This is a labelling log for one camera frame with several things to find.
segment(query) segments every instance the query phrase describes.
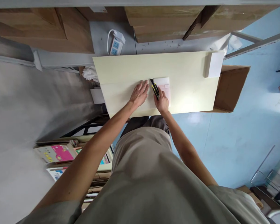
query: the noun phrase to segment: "hand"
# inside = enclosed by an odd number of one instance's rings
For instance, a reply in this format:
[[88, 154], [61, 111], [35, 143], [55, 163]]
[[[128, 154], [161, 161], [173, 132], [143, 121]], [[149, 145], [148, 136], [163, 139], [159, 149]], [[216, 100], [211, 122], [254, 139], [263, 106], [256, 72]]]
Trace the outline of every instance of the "hand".
[[155, 105], [160, 112], [160, 114], [163, 116], [166, 112], [168, 112], [169, 108], [169, 100], [167, 99], [165, 92], [161, 90], [160, 87], [158, 87], [160, 98], [157, 100], [156, 96], [154, 95]]
[[148, 91], [148, 81], [145, 80], [145, 82], [143, 82], [141, 80], [141, 82], [136, 85], [131, 98], [129, 100], [129, 102], [132, 102], [133, 105], [135, 106], [135, 109], [137, 109], [139, 106], [141, 106], [146, 98], [147, 98], [147, 91]]

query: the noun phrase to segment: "shirt sleeve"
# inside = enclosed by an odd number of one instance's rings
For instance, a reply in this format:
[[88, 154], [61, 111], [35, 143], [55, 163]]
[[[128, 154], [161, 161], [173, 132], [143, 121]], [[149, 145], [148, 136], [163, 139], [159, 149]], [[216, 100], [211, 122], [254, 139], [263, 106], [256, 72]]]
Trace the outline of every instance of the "shirt sleeve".
[[269, 224], [254, 200], [245, 192], [221, 186], [208, 186], [208, 188], [241, 224]]
[[73, 224], [81, 215], [79, 201], [65, 201], [40, 208], [17, 224]]

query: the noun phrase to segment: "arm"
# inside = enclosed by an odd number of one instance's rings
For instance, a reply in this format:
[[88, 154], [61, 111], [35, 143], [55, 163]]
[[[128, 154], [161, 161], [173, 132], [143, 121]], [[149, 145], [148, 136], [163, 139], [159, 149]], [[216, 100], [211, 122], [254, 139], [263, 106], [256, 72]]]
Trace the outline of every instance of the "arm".
[[156, 96], [154, 96], [155, 105], [169, 127], [173, 143], [182, 161], [206, 186], [218, 185], [205, 165], [202, 163], [194, 146], [187, 139], [187, 137], [169, 112], [169, 100], [166, 98], [165, 92], [161, 91], [160, 88], [159, 92], [160, 98], [158, 101], [156, 99]]
[[84, 146], [65, 173], [57, 180], [34, 211], [62, 201], [83, 201], [85, 193], [96, 174], [100, 162], [110, 145], [117, 137], [130, 115], [147, 98], [148, 84], [141, 81], [129, 102], [114, 115]]

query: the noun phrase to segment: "cream-colored board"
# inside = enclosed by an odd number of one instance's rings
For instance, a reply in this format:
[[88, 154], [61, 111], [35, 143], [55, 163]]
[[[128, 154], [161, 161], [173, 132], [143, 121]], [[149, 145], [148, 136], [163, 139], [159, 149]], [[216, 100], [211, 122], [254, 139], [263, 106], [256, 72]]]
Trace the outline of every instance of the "cream-colored board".
[[[94, 57], [97, 75], [110, 117], [129, 100], [140, 80], [169, 77], [173, 114], [213, 109], [218, 77], [204, 78], [206, 58], [211, 52], [184, 52]], [[153, 91], [131, 117], [159, 115]]]

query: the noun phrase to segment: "electrical outlet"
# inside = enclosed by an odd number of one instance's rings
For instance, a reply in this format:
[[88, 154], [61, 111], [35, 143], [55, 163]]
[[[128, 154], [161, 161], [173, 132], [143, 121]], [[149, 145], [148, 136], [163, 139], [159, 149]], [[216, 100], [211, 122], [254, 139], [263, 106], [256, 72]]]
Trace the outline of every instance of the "electrical outlet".
[[112, 48], [111, 54], [117, 55], [117, 50], [115, 48]]
[[118, 43], [117, 41], [114, 41], [114, 43], [113, 43], [113, 47], [114, 47], [114, 48], [116, 48], [116, 49], [118, 49], [118, 47], [119, 47], [119, 43]]
[[110, 55], [120, 55], [123, 45], [124, 44], [121, 41], [117, 40], [116, 38], [113, 38]]

